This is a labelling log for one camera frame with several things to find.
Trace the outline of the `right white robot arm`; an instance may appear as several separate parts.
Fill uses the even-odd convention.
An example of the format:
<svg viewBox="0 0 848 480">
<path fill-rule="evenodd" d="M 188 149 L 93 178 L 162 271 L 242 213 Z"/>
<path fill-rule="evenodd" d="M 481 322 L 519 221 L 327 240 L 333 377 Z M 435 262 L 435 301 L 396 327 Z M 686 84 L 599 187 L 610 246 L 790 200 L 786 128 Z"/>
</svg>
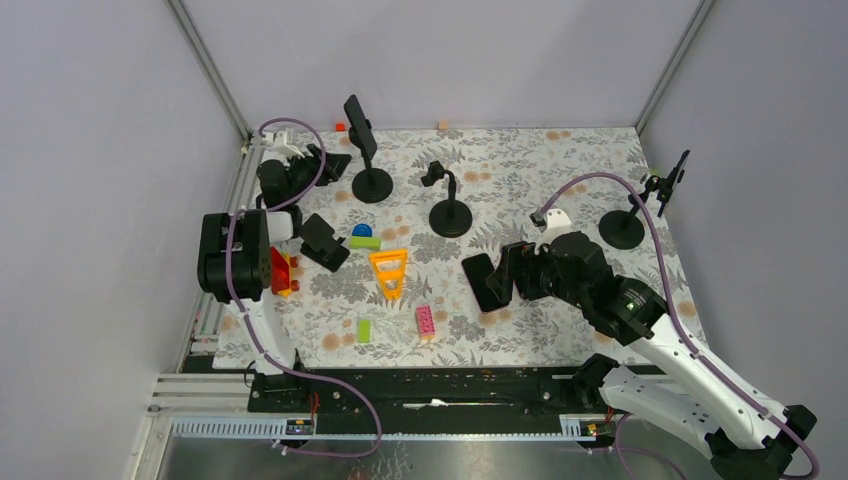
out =
<svg viewBox="0 0 848 480">
<path fill-rule="evenodd" d="M 506 245 L 482 283 L 501 304 L 518 293 L 525 300 L 553 297 L 578 308 L 595 330 L 649 360 L 685 392 L 658 387 L 595 354 L 574 377 L 573 396 L 583 410 L 607 405 L 646 420 L 696 449 L 723 479 L 786 479 L 798 451 L 810 460 L 808 478 L 819 474 L 806 443 L 816 416 L 742 380 L 679 323 L 651 287 L 616 274 L 585 234 Z"/>
</svg>

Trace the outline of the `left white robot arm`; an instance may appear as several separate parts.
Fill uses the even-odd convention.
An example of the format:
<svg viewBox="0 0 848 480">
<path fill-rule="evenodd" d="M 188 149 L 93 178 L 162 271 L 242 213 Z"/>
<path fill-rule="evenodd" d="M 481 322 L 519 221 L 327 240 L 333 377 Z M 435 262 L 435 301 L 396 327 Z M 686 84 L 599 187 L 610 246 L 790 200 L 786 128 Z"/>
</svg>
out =
<svg viewBox="0 0 848 480">
<path fill-rule="evenodd" d="M 263 375 L 279 376 L 272 398 L 288 411 L 309 401 L 310 385 L 299 377 L 302 362 L 275 310 L 275 299 L 300 288 L 293 272 L 302 258 L 336 272 L 350 251 L 318 214 L 305 217 L 297 195 L 309 186 L 338 181 L 352 161 L 349 154 L 328 153 L 316 144 L 304 156 L 260 163 L 260 192 L 241 213 L 212 213 L 203 218 L 197 277 L 247 331 L 252 364 Z"/>
</svg>

